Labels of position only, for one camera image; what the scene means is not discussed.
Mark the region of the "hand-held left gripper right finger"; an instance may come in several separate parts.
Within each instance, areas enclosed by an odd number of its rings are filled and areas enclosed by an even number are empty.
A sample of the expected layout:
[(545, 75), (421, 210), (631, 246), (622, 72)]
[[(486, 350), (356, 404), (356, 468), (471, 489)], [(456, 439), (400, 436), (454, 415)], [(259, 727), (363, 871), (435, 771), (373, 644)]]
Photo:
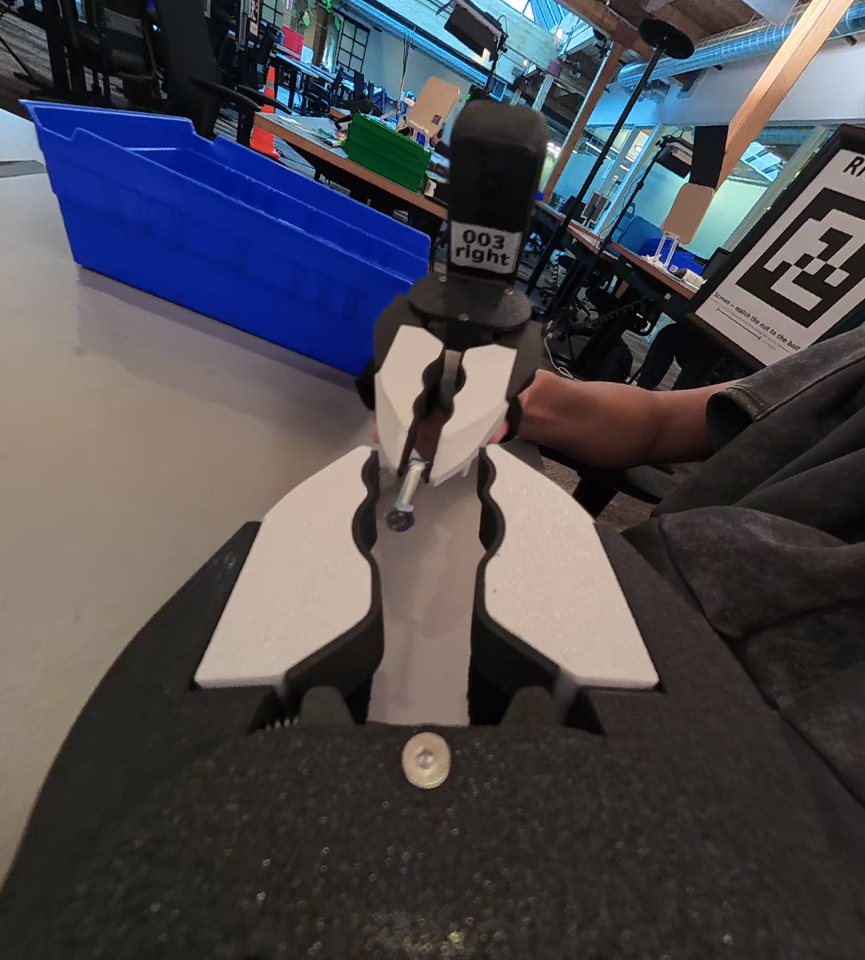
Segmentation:
[(540, 693), (555, 723), (600, 725), (592, 691), (655, 693), (661, 678), (594, 519), (499, 445), (480, 451), (470, 720), (498, 725)]

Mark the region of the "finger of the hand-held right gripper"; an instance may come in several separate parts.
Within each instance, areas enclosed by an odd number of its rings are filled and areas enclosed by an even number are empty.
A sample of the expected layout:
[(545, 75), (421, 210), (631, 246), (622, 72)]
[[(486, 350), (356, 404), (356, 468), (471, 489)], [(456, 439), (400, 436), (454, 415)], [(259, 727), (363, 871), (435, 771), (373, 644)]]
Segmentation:
[(375, 441), (380, 462), (399, 476), (417, 448), (422, 424), (431, 420), (443, 428), (449, 419), (440, 390), (445, 360), (445, 347), (433, 333), (404, 324), (375, 372)]
[(428, 477), (432, 486), (465, 474), (507, 419), (516, 354), (514, 347), (499, 344), (477, 346), (462, 354), (463, 385), (439, 434)]

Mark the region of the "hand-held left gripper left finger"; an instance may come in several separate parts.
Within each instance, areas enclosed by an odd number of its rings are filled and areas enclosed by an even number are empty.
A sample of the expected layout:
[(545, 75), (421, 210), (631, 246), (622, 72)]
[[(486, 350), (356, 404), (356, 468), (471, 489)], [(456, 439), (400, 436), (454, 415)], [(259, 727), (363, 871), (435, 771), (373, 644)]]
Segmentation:
[(264, 688), (296, 709), (330, 688), (355, 723), (367, 721), (384, 656), (379, 492), (378, 452), (360, 445), (268, 510), (194, 673), (198, 689)]

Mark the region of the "medium steel bolt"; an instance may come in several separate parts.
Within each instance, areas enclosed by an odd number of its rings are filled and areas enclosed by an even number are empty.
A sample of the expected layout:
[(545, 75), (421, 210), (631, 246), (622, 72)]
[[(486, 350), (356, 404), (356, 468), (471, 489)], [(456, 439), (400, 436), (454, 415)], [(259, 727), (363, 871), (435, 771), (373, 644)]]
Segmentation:
[(399, 513), (411, 514), (415, 510), (415, 498), (426, 480), (431, 466), (417, 450), (413, 450), (402, 474), (402, 485), (395, 502)]

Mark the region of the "blue plastic bin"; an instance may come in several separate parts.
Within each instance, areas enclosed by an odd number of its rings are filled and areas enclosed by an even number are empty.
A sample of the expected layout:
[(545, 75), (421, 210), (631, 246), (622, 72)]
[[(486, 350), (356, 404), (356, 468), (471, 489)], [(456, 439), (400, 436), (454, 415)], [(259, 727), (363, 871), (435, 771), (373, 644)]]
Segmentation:
[(357, 376), (423, 232), (185, 118), (23, 100), (81, 267)]

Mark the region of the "person's right forearm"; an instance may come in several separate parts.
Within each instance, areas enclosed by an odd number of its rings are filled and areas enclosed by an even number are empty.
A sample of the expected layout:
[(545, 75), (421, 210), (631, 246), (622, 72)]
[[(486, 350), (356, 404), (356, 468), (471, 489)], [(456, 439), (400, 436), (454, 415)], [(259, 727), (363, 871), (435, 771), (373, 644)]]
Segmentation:
[(586, 463), (628, 469), (699, 462), (713, 451), (706, 408), (716, 386), (643, 390), (616, 383), (588, 384), (592, 403)]

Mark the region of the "grey desk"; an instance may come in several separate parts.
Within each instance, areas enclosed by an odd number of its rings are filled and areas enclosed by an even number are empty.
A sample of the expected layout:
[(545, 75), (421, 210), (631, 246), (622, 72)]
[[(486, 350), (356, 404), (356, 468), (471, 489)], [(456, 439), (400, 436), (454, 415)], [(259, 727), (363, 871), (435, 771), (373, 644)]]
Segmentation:
[(127, 643), (367, 424), (350, 376), (79, 267), (48, 174), (0, 178), (0, 887)]

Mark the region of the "person's right hand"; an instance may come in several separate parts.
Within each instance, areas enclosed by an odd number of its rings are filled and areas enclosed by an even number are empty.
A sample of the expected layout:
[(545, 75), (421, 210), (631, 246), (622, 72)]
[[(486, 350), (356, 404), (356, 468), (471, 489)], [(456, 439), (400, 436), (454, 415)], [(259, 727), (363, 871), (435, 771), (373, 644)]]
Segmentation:
[(600, 385), (541, 369), (510, 409), (518, 414), (498, 429), (492, 443), (511, 437), (579, 459), (594, 456), (604, 410)]

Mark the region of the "wooden board stand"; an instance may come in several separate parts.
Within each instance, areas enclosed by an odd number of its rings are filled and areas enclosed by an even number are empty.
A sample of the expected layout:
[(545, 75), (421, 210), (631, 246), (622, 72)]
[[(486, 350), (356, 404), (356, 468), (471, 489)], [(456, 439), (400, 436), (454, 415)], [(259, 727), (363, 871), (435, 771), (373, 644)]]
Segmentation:
[(692, 181), (679, 189), (662, 224), (662, 241), (656, 251), (656, 262), (664, 270), (670, 270), (677, 249), (693, 241), (715, 193), (716, 187)]
[(428, 78), (404, 117), (412, 139), (427, 145), (438, 136), (449, 114), (460, 101), (461, 92), (457, 85), (443, 78)]

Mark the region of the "stack of green bins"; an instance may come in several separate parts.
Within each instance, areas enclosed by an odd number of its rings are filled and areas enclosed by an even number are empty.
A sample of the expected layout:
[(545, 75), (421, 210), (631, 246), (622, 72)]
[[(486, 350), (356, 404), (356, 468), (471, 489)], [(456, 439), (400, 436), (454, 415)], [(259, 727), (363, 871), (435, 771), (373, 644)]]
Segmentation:
[(352, 162), (416, 193), (424, 187), (432, 159), (424, 144), (362, 113), (352, 116), (342, 149)]

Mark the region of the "wooden work table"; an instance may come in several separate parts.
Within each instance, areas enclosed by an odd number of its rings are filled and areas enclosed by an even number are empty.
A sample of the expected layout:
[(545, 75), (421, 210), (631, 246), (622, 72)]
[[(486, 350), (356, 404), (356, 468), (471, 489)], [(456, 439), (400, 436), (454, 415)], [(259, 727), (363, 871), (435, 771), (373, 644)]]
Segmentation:
[(441, 202), (372, 173), (283, 112), (260, 112), (255, 116), (255, 126), (288, 144), (321, 179), (346, 189), (353, 200), (379, 211), (404, 211), (408, 222), (417, 228), (441, 224), (449, 217), (447, 206)]

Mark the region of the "black light stand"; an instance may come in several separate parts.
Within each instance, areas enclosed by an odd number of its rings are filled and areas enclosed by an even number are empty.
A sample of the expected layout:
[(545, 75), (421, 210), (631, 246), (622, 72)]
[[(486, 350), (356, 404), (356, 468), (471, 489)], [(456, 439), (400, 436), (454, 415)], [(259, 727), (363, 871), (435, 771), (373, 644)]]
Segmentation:
[[(625, 126), (630, 113), (636, 104), (636, 101), (648, 84), (649, 79), (652, 77), (655, 66), (663, 56), (669, 56), (673, 59), (683, 60), (689, 58), (695, 50), (694, 42), (685, 32), (669, 22), (653, 16), (647, 16), (642, 19), (639, 26), (639, 37), (651, 49), (651, 55), (645, 66), (642, 68), (640, 78), (636, 86), (633, 88), (633, 91), (630, 93), (621, 113), (618, 115), (618, 119), (606, 138), (603, 148), (594, 162), (594, 165), (586, 175), (586, 178), (584, 179), (583, 184), (579, 188), (578, 192), (573, 196), (571, 202), (568, 203), (562, 220), (559, 222), (555, 232), (552, 234), (550, 240), (546, 243), (546, 246), (540, 254), (534, 270), (525, 286), (524, 292), (527, 295), (534, 293), (535, 288), (540, 281), (554, 251), (559, 246), (559, 243), (564, 239), (568, 232), (569, 226), (575, 219), (577, 213), (583, 208), (587, 200), (588, 193), (594, 185), (600, 170), (603, 168), (603, 165), (608, 158), (608, 154), (618, 138), (620, 131), (622, 130), (623, 126)], [(576, 115), (575, 122), (570, 128), (567, 140), (563, 144), (559, 162), (557, 162), (557, 165), (553, 168), (553, 171), (550, 173), (546, 181), (547, 191), (553, 190), (554, 186), (559, 182), (561, 172), (565, 169), (564, 165), (568, 162), (569, 155), (566, 153), (566, 150), (575, 150), (576, 143), (579, 141), (579, 135), (585, 130), (593, 108), (602, 98), (606, 88), (607, 85), (604, 81), (600, 82), (598, 78), (594, 81), (591, 93), (595, 93), (596, 97), (592, 100), (588, 95), (584, 100), (579, 113)]]

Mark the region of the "black framed marker poster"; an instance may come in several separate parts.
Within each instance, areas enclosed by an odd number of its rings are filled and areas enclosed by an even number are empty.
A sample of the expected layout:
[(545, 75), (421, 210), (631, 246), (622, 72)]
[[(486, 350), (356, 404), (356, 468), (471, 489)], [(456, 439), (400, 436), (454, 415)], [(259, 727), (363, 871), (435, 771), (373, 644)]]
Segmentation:
[(865, 127), (834, 131), (682, 319), (751, 370), (865, 323)]

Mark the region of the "black office chair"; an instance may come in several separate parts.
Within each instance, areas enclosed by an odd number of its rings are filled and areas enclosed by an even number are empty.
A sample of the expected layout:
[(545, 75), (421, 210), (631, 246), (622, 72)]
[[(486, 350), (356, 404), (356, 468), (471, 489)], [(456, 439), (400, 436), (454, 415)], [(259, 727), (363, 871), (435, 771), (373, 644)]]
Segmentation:
[(221, 109), (234, 109), (235, 142), (250, 147), (256, 115), (274, 102), (245, 84), (230, 87), (221, 81), (202, 2), (156, 1), (154, 8), (167, 110), (190, 120), (200, 137), (212, 140)]

